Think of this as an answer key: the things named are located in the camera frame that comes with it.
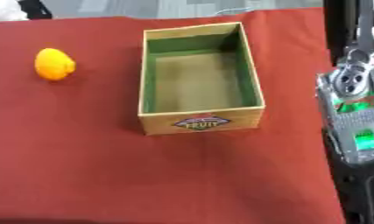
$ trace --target box label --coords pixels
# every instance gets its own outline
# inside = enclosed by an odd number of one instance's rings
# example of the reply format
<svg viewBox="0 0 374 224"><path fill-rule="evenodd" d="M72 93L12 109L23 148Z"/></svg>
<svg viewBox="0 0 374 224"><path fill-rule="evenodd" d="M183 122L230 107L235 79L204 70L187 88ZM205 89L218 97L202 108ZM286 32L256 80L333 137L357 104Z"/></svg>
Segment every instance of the box label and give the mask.
<svg viewBox="0 0 374 224"><path fill-rule="evenodd" d="M208 130L220 125L229 123L230 120L223 119L219 116L207 116L207 117L197 117L188 118L180 122L175 123L177 127L189 129L189 130Z"/></svg>

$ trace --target yellow lemon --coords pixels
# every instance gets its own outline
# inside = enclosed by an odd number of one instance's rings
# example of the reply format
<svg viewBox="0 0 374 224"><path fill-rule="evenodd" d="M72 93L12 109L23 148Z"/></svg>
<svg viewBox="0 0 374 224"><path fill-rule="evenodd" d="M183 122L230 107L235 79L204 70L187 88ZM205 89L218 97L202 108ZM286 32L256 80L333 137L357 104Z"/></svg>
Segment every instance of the yellow lemon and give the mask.
<svg viewBox="0 0 374 224"><path fill-rule="evenodd" d="M35 69L40 77L59 81L73 73L76 63L64 52L46 48L40 51L35 59Z"/></svg>

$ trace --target table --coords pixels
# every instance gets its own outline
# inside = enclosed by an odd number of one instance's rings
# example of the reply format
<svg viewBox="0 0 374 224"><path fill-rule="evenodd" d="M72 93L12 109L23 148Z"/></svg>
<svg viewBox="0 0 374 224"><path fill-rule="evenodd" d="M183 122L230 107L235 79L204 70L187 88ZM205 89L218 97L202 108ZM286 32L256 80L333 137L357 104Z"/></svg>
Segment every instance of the table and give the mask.
<svg viewBox="0 0 374 224"><path fill-rule="evenodd" d="M144 136L142 30L230 21L251 43L267 104L260 128ZM77 61L73 77L36 76L45 47ZM0 219L342 223L314 98L315 74L329 69L321 9L0 23Z"/></svg>

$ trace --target wooden box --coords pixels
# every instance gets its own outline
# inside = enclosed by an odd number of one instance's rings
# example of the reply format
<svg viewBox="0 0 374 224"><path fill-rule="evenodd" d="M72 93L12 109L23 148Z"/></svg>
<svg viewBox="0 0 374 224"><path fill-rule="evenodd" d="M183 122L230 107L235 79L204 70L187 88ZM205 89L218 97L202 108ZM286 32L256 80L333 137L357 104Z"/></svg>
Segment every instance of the wooden box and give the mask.
<svg viewBox="0 0 374 224"><path fill-rule="evenodd" d="M145 31L143 46L146 134L258 126L265 101L241 23Z"/></svg>

